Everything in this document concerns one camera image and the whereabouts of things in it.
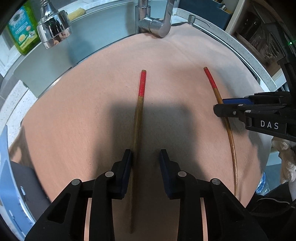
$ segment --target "bottle label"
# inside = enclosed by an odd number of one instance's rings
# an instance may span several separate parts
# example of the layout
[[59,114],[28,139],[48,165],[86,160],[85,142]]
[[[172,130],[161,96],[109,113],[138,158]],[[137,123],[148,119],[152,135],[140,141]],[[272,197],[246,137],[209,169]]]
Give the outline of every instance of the bottle label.
[[24,50],[38,38],[24,7],[21,7],[8,22],[8,27],[19,47]]

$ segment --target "blue gripper pad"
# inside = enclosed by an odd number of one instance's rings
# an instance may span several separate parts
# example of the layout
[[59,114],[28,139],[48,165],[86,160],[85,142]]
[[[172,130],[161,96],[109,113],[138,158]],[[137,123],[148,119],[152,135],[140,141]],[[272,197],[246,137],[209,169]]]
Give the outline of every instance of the blue gripper pad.
[[168,198],[174,199],[175,195],[180,191],[177,184],[177,174],[181,170],[178,163],[170,161],[165,149],[162,149],[159,154],[159,164],[165,193]]
[[248,98],[223,99],[223,104],[254,104]]
[[122,186],[121,186],[121,195],[124,196],[128,189],[128,180],[131,173],[131,160],[132,153],[130,152],[126,162],[126,168],[124,169],[123,177],[122,177]]

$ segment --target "pull-out sprayer head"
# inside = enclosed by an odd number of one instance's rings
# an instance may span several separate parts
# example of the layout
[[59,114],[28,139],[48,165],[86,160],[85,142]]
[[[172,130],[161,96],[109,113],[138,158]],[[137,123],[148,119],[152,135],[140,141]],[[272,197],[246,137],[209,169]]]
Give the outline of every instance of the pull-out sprayer head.
[[58,11],[50,0],[40,0],[41,23],[37,26],[41,42],[49,49],[71,34],[67,13]]

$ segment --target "plastic bottle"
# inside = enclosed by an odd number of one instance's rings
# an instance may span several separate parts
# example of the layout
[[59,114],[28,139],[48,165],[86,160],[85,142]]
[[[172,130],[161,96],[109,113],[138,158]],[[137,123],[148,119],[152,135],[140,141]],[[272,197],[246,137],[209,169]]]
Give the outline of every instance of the plastic bottle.
[[22,55],[26,55],[40,42],[37,25],[29,1],[8,22],[7,29],[11,40]]
[[267,183],[267,180],[266,180],[266,175],[265,175],[265,172],[263,173],[262,177],[261,177],[261,180],[258,184],[258,187],[256,189],[256,193],[259,194],[259,195],[265,195],[267,193],[269,193],[269,185]]

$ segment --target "white speckled countertop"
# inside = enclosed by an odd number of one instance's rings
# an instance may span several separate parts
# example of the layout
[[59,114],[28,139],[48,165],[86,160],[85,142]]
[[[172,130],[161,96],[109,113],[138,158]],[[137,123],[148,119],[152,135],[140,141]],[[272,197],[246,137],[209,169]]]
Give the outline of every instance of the white speckled countertop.
[[36,101],[37,98],[20,80],[8,95],[0,110],[0,129],[2,132],[7,125],[8,147],[17,137],[22,119]]

